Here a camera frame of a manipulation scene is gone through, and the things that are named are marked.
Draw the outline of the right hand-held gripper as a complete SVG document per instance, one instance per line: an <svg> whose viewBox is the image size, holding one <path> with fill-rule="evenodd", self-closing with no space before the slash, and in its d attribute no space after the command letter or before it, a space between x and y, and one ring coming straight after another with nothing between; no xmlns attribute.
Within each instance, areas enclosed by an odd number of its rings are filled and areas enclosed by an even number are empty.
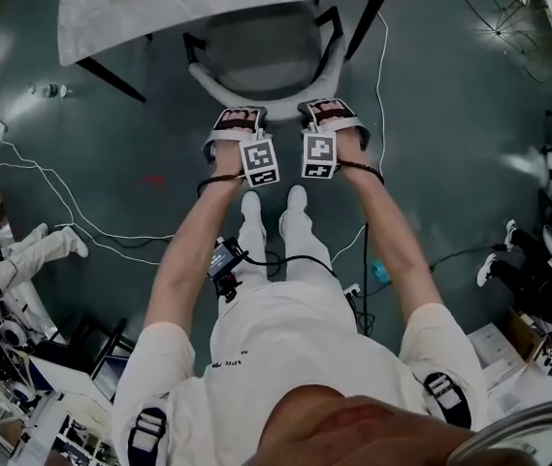
<svg viewBox="0 0 552 466"><path fill-rule="evenodd" d="M310 100L298 105L302 116L303 159L302 177L306 179L331 179L340 166L337 135L346 129L356 132L361 151L369 143L370 131L354 114L351 118L330 118L318 123L310 113Z"/></svg>

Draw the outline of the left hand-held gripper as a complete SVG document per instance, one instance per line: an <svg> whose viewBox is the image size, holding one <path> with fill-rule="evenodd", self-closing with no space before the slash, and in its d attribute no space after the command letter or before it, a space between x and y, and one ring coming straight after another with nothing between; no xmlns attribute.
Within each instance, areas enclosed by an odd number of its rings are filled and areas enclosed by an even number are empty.
<svg viewBox="0 0 552 466"><path fill-rule="evenodd" d="M254 130L223 129L218 125L222 113L227 109L256 109L260 117ZM266 132L267 110L264 107L233 107L225 109L215 122L202 152L210 165L216 159L215 144L220 141L232 142L237 149L243 170L241 175L250 186L261 186L279 181L279 170L272 136Z"/></svg>

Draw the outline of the grey chair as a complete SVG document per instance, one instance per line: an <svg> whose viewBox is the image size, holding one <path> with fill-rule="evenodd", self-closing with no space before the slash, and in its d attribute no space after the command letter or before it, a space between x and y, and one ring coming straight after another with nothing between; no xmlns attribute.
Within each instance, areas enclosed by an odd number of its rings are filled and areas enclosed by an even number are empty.
<svg viewBox="0 0 552 466"><path fill-rule="evenodd" d="M344 64L340 13L293 2L207 19L204 36L183 34L191 76L226 108L254 106L270 122L301 116L298 105L332 97Z"/></svg>

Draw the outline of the person's right forearm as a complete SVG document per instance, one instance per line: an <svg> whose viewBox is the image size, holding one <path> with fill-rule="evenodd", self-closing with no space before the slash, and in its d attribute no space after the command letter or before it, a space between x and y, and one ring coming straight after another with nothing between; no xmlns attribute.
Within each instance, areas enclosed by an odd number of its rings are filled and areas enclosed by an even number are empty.
<svg viewBox="0 0 552 466"><path fill-rule="evenodd" d="M362 205L373 247L390 275L404 319L425 305L439 304L422 249L384 184L365 169L370 161L360 149L356 132L343 130L337 140L339 159L354 164L343 167L343 175Z"/></svg>

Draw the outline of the person's left forearm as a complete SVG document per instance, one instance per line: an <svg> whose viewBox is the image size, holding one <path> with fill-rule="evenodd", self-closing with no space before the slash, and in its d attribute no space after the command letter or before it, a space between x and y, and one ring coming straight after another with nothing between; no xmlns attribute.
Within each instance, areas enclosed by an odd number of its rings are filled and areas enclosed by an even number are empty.
<svg viewBox="0 0 552 466"><path fill-rule="evenodd" d="M191 332L215 239L241 185L240 180L220 181L203 190L165 250L151 289L145 327L170 322Z"/></svg>

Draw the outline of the person's left hand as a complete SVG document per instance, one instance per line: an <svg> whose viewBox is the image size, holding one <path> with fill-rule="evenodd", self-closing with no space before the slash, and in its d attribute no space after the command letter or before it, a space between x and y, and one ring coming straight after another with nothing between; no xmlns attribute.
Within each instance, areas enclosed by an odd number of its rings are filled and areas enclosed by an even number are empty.
<svg viewBox="0 0 552 466"><path fill-rule="evenodd" d="M222 113L218 125L223 129L254 130L260 112L256 109L227 109Z"/></svg>

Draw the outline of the person's right hand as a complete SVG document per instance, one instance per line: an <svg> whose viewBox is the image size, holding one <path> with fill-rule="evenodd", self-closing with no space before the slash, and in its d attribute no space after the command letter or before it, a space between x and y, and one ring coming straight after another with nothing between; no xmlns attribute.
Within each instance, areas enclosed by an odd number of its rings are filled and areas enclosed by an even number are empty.
<svg viewBox="0 0 552 466"><path fill-rule="evenodd" d="M309 109L318 123L330 118L354 117L354 113L338 98L316 100L309 104Z"/></svg>

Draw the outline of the person's left white shoe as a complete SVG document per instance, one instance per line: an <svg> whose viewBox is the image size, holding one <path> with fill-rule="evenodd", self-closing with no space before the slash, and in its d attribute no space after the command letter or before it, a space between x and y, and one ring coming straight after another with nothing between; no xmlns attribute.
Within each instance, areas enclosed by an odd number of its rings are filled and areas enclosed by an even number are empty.
<svg viewBox="0 0 552 466"><path fill-rule="evenodd" d="M241 212L245 220L261 219L261 201L255 191L248 191L244 194L241 203Z"/></svg>

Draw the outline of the person's white shoe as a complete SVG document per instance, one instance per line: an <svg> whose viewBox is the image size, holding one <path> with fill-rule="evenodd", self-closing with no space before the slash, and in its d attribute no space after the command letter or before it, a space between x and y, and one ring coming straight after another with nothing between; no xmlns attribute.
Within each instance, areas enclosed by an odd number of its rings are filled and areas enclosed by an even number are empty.
<svg viewBox="0 0 552 466"><path fill-rule="evenodd" d="M261 219L261 201L255 191L248 191L244 194L241 203L241 212L245 220Z"/></svg>
<svg viewBox="0 0 552 466"><path fill-rule="evenodd" d="M308 195L300 184L293 185L288 192L286 211L294 214L304 214L308 205Z"/></svg>

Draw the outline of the person's right white shoe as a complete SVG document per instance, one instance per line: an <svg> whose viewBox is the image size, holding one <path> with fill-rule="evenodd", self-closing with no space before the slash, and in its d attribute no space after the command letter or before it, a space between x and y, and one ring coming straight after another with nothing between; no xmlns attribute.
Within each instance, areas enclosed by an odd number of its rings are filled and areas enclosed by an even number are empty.
<svg viewBox="0 0 552 466"><path fill-rule="evenodd" d="M304 214L308 205L308 195L300 184L293 185L288 192L286 211L294 214Z"/></svg>

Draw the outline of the person's white trousers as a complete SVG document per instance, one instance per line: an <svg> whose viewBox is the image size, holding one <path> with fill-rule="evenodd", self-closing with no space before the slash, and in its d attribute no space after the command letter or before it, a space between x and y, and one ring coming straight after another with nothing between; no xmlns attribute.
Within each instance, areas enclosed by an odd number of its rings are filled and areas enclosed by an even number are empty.
<svg viewBox="0 0 552 466"><path fill-rule="evenodd" d="M238 295L259 298L290 298L305 304L334 302L343 298L340 282L329 273L330 254L312 233L312 222L302 210L287 209L280 220L285 255L298 258L286 266L283 282L267 279L266 268L246 262L235 268L241 282Z"/></svg>

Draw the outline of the person's white shirt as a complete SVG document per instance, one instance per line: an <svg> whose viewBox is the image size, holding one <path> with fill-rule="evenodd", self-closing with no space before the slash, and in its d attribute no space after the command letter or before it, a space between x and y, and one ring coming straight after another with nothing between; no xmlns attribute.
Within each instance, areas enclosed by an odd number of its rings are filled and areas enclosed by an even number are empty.
<svg viewBox="0 0 552 466"><path fill-rule="evenodd" d="M211 365L202 376L193 366L181 327L157 322L142 331L114 398L112 440L121 466L130 466L130 432L150 407L167 418L161 466L241 466L256 452L280 399L306 385L438 416L424 383L444 374L464 393L471 428L488 421L478 357L441 304L416 309L393 352L358 333L341 294L302 282L271 283L239 293L221 310Z"/></svg>

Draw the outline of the clear plastic water bottle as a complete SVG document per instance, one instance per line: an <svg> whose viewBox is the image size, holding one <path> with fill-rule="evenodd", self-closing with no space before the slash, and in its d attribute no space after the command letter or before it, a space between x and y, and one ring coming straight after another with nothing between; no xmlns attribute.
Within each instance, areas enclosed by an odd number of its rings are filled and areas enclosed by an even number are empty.
<svg viewBox="0 0 552 466"><path fill-rule="evenodd" d="M28 85L29 92L37 98L65 98L69 89L64 84L56 83L30 83Z"/></svg>

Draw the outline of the white desk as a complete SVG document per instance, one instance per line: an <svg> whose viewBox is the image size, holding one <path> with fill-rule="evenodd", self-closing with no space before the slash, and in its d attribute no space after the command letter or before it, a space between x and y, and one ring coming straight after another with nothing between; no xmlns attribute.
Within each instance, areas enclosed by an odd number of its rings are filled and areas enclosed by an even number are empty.
<svg viewBox="0 0 552 466"><path fill-rule="evenodd" d="M47 383L50 395L29 421L29 444L39 459L48 458L60 441L84 456L88 466L115 466L110 439L112 403L85 372L32 357L35 372Z"/></svg>

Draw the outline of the black recorder box with screen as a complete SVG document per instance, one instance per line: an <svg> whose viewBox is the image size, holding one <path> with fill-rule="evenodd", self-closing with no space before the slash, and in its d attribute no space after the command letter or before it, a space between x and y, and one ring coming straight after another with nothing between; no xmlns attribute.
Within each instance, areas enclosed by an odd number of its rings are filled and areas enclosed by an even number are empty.
<svg viewBox="0 0 552 466"><path fill-rule="evenodd" d="M236 275L235 268L247 258L248 252L243 251L236 238L216 240L211 265L207 271L208 279L215 287L215 293L226 304L237 296L237 288L242 284Z"/></svg>

